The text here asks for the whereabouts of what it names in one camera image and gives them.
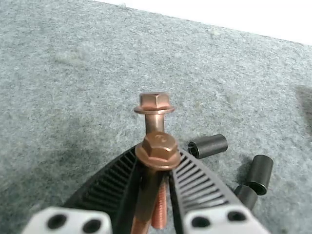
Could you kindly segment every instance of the gray carpet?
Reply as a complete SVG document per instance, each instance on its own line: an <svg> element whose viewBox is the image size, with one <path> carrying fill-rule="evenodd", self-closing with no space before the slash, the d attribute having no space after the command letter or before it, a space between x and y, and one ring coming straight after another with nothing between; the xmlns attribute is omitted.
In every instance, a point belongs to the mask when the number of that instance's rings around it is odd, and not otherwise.
<svg viewBox="0 0 312 234"><path fill-rule="evenodd" d="M88 0L1 0L0 25L1 234L143 139L143 91L170 93L182 145L226 136L203 161L230 187L271 156L255 216L274 234L311 231L312 47ZM171 211L150 233L175 233Z"/></svg>

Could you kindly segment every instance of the copper bolt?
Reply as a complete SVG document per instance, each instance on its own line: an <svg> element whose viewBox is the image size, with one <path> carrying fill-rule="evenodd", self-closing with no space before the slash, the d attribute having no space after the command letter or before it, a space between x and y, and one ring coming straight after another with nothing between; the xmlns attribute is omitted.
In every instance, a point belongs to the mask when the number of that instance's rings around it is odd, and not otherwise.
<svg viewBox="0 0 312 234"><path fill-rule="evenodd" d="M140 106L135 112L145 114L146 133L152 131L164 132L164 114L171 113L175 109L169 103L167 93L143 93L140 94ZM162 194L166 194L166 183L162 184ZM167 197L159 193L157 203L152 216L152 226L162 229L167 223Z"/></svg>
<svg viewBox="0 0 312 234"><path fill-rule="evenodd" d="M167 225L167 194L166 183L160 186L156 205L152 215L152 226L156 229L164 229Z"/></svg>
<svg viewBox="0 0 312 234"><path fill-rule="evenodd" d="M167 93L142 93L140 94L140 106L135 112L145 115L146 133L153 131L164 132L164 114L175 110L169 103Z"/></svg>
<svg viewBox="0 0 312 234"><path fill-rule="evenodd" d="M146 166L146 171L140 185L131 234L146 234L164 173L180 163L181 155L171 135L151 132L136 146L136 156Z"/></svg>

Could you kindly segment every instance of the black cylinder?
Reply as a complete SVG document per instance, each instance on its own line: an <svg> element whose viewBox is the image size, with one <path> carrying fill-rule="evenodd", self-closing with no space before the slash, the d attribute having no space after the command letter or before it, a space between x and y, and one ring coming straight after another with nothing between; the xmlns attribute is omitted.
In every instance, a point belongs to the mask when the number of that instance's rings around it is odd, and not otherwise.
<svg viewBox="0 0 312 234"><path fill-rule="evenodd" d="M253 158L248 171L245 185L252 188L258 195L264 195L268 191L273 168L273 160L265 155L257 155Z"/></svg>
<svg viewBox="0 0 312 234"><path fill-rule="evenodd" d="M195 158L205 158L228 149L226 138L222 134L203 136L189 143L189 153Z"/></svg>
<svg viewBox="0 0 312 234"><path fill-rule="evenodd" d="M246 185L238 185L234 193L249 210L253 209L258 199L258 195L252 188Z"/></svg>

